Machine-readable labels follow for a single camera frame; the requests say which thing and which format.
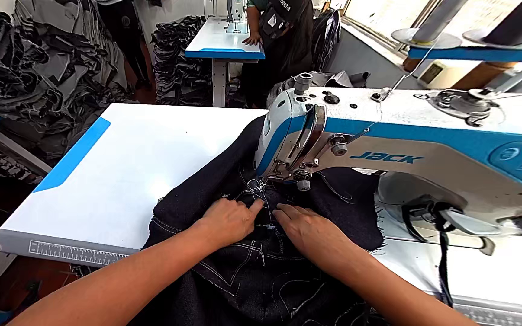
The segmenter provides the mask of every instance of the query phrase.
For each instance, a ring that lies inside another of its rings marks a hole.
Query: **sewing machine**
[[[227,1],[227,33],[247,34],[249,25],[245,18],[246,0]]]
[[[385,172],[379,203],[416,226],[414,236],[439,217],[462,234],[521,233],[522,94],[310,81],[297,76],[273,101],[255,153],[259,176],[307,191],[312,174],[329,167],[374,169]]]

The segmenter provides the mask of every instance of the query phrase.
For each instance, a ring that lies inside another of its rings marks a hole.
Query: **jack logo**
[[[363,159],[371,159],[372,161],[386,161],[386,162],[398,162],[398,163],[409,163],[414,164],[415,159],[424,159],[423,157],[414,157],[411,155],[401,155],[401,154],[388,154],[385,152],[365,152],[360,156],[352,155],[350,158],[363,158]]]

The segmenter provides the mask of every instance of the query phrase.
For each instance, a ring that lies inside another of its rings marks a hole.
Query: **hand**
[[[310,208],[277,204],[273,215],[294,246],[322,271],[342,278],[356,253],[366,253],[330,220]]]
[[[263,208],[263,201],[257,199],[250,208],[242,201],[221,198],[215,201],[205,215],[191,228],[201,229],[212,239],[216,249],[243,240],[255,227],[255,217]]]
[[[257,43],[263,44],[263,40],[261,39],[261,34],[259,34],[259,32],[251,32],[251,35],[244,39],[242,43],[247,45],[257,45]]]

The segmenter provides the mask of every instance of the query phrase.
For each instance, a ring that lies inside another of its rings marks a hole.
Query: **dark denim fabric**
[[[255,200],[247,184],[255,178],[253,154],[263,118],[156,205],[145,248],[190,227],[220,197],[247,205]],[[253,233],[200,261],[134,322],[158,316],[173,325],[364,324],[369,315],[364,301],[301,256],[270,212],[278,203],[308,206],[373,250],[383,241],[373,202],[377,184],[378,177],[348,168],[316,175],[307,193],[294,184],[268,184]]]

